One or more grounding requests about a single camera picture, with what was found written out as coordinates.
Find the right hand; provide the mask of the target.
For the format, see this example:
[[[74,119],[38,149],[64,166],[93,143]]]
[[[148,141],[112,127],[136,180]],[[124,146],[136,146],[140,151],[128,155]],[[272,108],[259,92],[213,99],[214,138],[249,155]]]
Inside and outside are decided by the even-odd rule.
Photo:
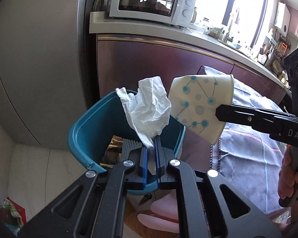
[[[298,184],[298,172],[291,168],[291,148],[288,147],[284,153],[282,167],[279,171],[278,195],[281,199],[291,197],[294,193],[294,185]]]

